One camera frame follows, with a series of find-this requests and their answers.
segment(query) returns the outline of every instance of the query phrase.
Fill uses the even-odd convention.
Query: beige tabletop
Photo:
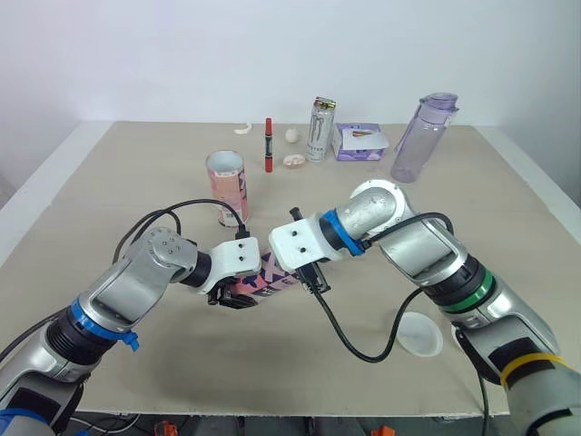
[[[287,125],[274,128],[275,168],[262,170],[262,129],[236,135],[228,124],[117,123],[70,177],[0,269],[0,343],[69,303],[110,264],[123,233],[155,208],[210,195],[206,155],[234,149],[244,159],[249,226],[267,235],[287,223],[292,206],[305,215],[344,203],[359,183],[389,178],[383,161],[309,163],[290,171]],[[386,133],[394,144],[404,126]],[[304,133],[306,126],[299,126]],[[480,134],[453,127],[420,180],[405,187],[415,209],[446,213],[470,252],[543,316],[566,360],[579,367],[578,273],[581,247]],[[180,210],[182,234],[212,247],[233,237],[213,206]],[[171,221],[161,221],[171,225]],[[377,250],[322,265],[327,293],[351,340],[379,352],[395,311],[413,287]],[[419,358],[396,345],[383,363],[361,362],[343,348],[319,305],[295,285],[258,307],[234,311],[171,285],[137,327],[142,348],[116,345],[94,371],[81,409],[301,415],[477,414],[475,370],[454,344],[449,324],[420,296],[410,309],[439,325],[443,352]],[[507,411],[489,386],[492,412]]]

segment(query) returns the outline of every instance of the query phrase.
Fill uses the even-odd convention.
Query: white plastic piece
[[[456,337],[457,328],[454,325],[450,325],[450,327],[451,327],[452,339],[454,340],[454,343],[458,346],[458,348],[460,350],[462,350],[462,346],[460,345],[460,342],[458,342],[458,338]]]
[[[251,123],[246,123],[245,129],[234,129],[234,132],[236,134],[249,134],[251,131],[252,131],[252,124]]]
[[[208,293],[225,277],[249,275],[261,270],[261,251],[254,237],[221,243],[208,254],[212,258],[212,268],[198,293]]]
[[[284,133],[284,139],[287,140],[287,143],[295,144],[300,139],[300,133],[297,129],[294,129],[294,128],[288,129]]]
[[[272,252],[284,271],[296,270],[323,257],[332,261],[343,259],[343,254],[331,247],[323,236],[319,218],[320,213],[277,227],[269,234]]]
[[[403,348],[419,357],[437,356],[444,345],[438,326],[423,313],[405,312],[396,337]]]
[[[282,164],[290,170],[301,168],[307,162],[302,154],[289,154],[282,159]]]

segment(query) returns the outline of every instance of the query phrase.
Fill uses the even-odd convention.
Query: silver can
[[[327,155],[336,105],[329,98],[315,98],[310,113],[310,128],[307,136],[307,159],[311,162],[320,162]]]

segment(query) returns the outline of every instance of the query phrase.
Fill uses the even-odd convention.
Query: purple box
[[[379,124],[337,123],[331,144],[338,161],[378,161],[389,147]]]

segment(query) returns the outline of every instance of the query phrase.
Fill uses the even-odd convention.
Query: red object
[[[155,436],[178,436],[178,428],[169,421],[161,421],[153,427]]]
[[[272,119],[266,119],[264,128],[264,170],[272,173]]]
[[[379,430],[371,431],[371,436],[396,436],[396,431],[387,425],[382,425]]]

